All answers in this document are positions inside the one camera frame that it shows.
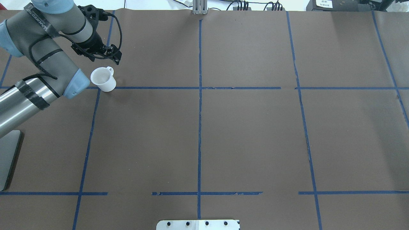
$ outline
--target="electrical cable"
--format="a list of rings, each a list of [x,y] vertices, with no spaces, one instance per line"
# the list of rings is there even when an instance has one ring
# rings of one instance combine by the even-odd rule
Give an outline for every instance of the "electrical cable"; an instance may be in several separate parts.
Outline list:
[[[273,8],[271,10],[273,11],[280,11],[280,6],[281,10],[283,10],[283,5],[277,0],[277,2],[274,4]]]
[[[229,4],[229,6],[227,7],[226,10],[229,10],[230,6],[231,6],[233,3],[235,3],[235,2],[237,2],[237,9],[239,8],[239,3],[240,3],[240,8],[242,7],[240,0],[229,1],[229,2],[231,2],[231,3]]]
[[[83,53],[85,53],[86,55],[88,55],[88,56],[90,56],[90,57],[92,57],[92,58],[95,58],[95,59],[109,59],[109,58],[115,56],[115,55],[119,52],[119,50],[121,49],[121,46],[122,46],[122,29],[121,29],[121,25],[119,24],[118,18],[117,18],[114,14],[109,13],[109,12],[106,12],[106,15],[115,18],[115,20],[117,21],[117,24],[118,24],[119,36],[120,36],[120,38],[119,38],[119,47],[118,47],[118,50],[117,50],[115,53],[111,54],[110,56],[107,56],[107,57],[98,57],[98,56],[95,56],[95,55],[93,55],[93,54],[90,54],[90,53],[87,52],[86,50],[84,50],[82,47],[80,47],[77,43],[75,43],[72,39],[70,39],[70,38],[67,37],[66,35],[60,34],[60,36],[63,37],[63,38],[68,39],[76,48],[78,48],[80,51],[82,51]]]
[[[179,2],[177,0],[173,0],[173,1],[182,4],[182,5],[186,6],[187,8],[193,7],[193,6],[188,6],[188,5],[184,4],[183,2]]]
[[[222,2],[235,2],[235,1],[232,1],[232,0],[219,0],[219,1],[222,1]],[[267,4],[266,2],[249,2],[249,3],[255,3],[255,4]]]
[[[265,11],[265,9],[267,9],[267,6],[268,6],[270,3],[271,3],[271,4],[273,4],[273,6],[272,6],[272,7],[274,8],[274,2],[269,2],[269,3],[267,3],[267,4],[265,5],[265,7],[264,7],[264,10],[263,10],[263,11]]]
[[[33,56],[33,46],[35,46],[37,43],[47,39],[47,38],[51,38],[49,35],[39,38],[37,39],[35,42],[33,42],[29,47],[28,47],[28,53],[30,56],[31,61],[33,62],[33,64],[39,69],[41,70],[47,77],[51,77],[54,80],[57,80],[58,78],[56,76],[53,76],[52,74],[50,74],[48,71],[46,71],[43,67],[40,66],[40,64],[37,63],[37,61],[34,59]]]
[[[27,81],[27,80],[30,80],[30,79],[33,79],[33,78],[38,78],[38,77],[49,77],[48,75],[45,75],[45,74],[33,74],[33,75],[30,75],[30,76],[28,76],[28,77],[26,77],[26,78],[23,78],[22,80],[23,81]],[[12,88],[14,88],[15,87],[15,85],[12,85],[12,86],[10,86],[8,89],[6,89],[6,91],[4,91],[1,95],[3,95],[3,94],[5,94],[7,91],[9,91],[9,90],[11,90]]]

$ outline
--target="grid line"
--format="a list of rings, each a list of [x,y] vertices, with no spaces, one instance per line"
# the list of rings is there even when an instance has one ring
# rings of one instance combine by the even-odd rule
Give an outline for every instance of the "grid line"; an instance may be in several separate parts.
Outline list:
[[[114,20],[114,18],[111,17],[111,24],[110,24],[110,28],[109,28],[108,39],[107,39],[106,45],[109,45],[109,42],[110,42],[110,39],[111,39],[113,20]],[[97,109],[98,109],[99,96],[100,95],[101,95],[101,90],[98,89],[97,98],[95,99],[94,114],[92,115],[90,137],[88,138],[87,152],[85,154],[84,168],[83,168],[83,171],[82,171],[81,184],[80,184],[79,193],[78,193],[78,199],[77,199],[77,205],[76,205],[76,209],[75,209],[74,222],[72,224],[72,230],[76,229],[76,224],[77,224],[78,214],[79,214],[79,208],[81,206],[81,197],[82,197],[82,193],[83,193],[85,174],[86,174],[86,171],[87,171],[88,157],[89,157],[90,149],[91,149],[91,141],[92,141],[92,135],[94,133],[95,117],[97,115]]]
[[[79,192],[0,192],[0,196],[78,196]],[[82,196],[107,196],[107,192],[82,192]]]
[[[6,77],[7,69],[9,68],[9,65],[10,65],[11,57],[12,56],[9,55],[9,59],[7,60],[6,67],[4,68],[3,75],[2,75],[1,80],[0,80],[0,87],[1,88],[3,88],[2,85],[3,85],[3,82],[4,82],[4,78]]]
[[[198,138],[198,220],[201,219],[202,190],[202,20],[199,20],[199,138]]]
[[[399,191],[399,190],[379,190],[379,191],[317,191],[318,195],[350,195],[350,194],[407,194],[409,191]],[[310,191],[301,191],[298,192],[298,195],[314,195],[314,192]]]
[[[301,95],[301,85],[300,85],[300,80],[299,80],[299,76],[298,76],[297,66],[295,64],[295,50],[294,50],[294,43],[292,41],[290,15],[288,14],[288,11],[286,11],[286,14],[287,14],[288,33],[290,35],[292,60],[293,60],[293,63],[294,63],[294,72],[295,72],[295,76],[296,76],[296,79],[297,79],[298,97],[299,97],[299,101],[300,101],[301,115],[302,115],[302,118],[303,118],[304,133],[305,133],[306,142],[307,142],[308,159],[310,161],[310,172],[311,172],[312,188],[314,190],[315,209],[317,211],[318,227],[319,227],[319,230],[322,230],[321,214],[320,214],[320,211],[319,211],[319,202],[318,202],[318,194],[317,194],[317,186],[315,184],[314,167],[312,165],[310,140],[308,138],[307,122],[306,122],[306,117],[305,117],[305,113],[304,113],[304,106],[303,106],[303,101],[302,101],[302,95]]]
[[[1,86],[0,89],[8,89],[10,86]],[[88,90],[97,90],[97,86],[89,86]],[[118,90],[198,90],[195,86],[117,86]],[[281,87],[211,87],[203,86],[202,90],[281,90]],[[395,90],[395,87],[295,87],[295,90]],[[397,87],[398,90],[409,90],[409,87]]]
[[[374,26],[375,26],[376,34],[377,34],[377,36],[378,36],[379,44],[381,45],[382,53],[383,53],[383,55],[384,55],[386,64],[387,64],[387,66],[388,66],[389,74],[391,75],[391,78],[392,78],[392,81],[393,81],[393,85],[395,86],[396,94],[398,95],[400,107],[401,107],[401,109],[402,109],[403,116],[405,117],[406,125],[407,125],[407,127],[408,127],[408,129],[409,129],[408,116],[407,116],[407,114],[406,114],[405,107],[403,106],[402,97],[400,96],[400,93],[399,93],[399,90],[398,90],[398,85],[396,84],[395,76],[393,75],[392,68],[391,68],[391,65],[390,65],[390,63],[389,63],[388,56],[386,55],[385,47],[384,47],[384,45],[383,45],[383,42],[382,42],[382,39],[381,39],[381,35],[379,34],[378,24],[376,23],[376,18],[375,18],[375,13],[374,13],[373,10],[371,11],[371,13],[372,13],[372,19],[373,19],[373,23],[374,23]]]
[[[263,192],[200,192],[201,196],[257,196]],[[197,196],[198,192],[152,192],[152,196]]]

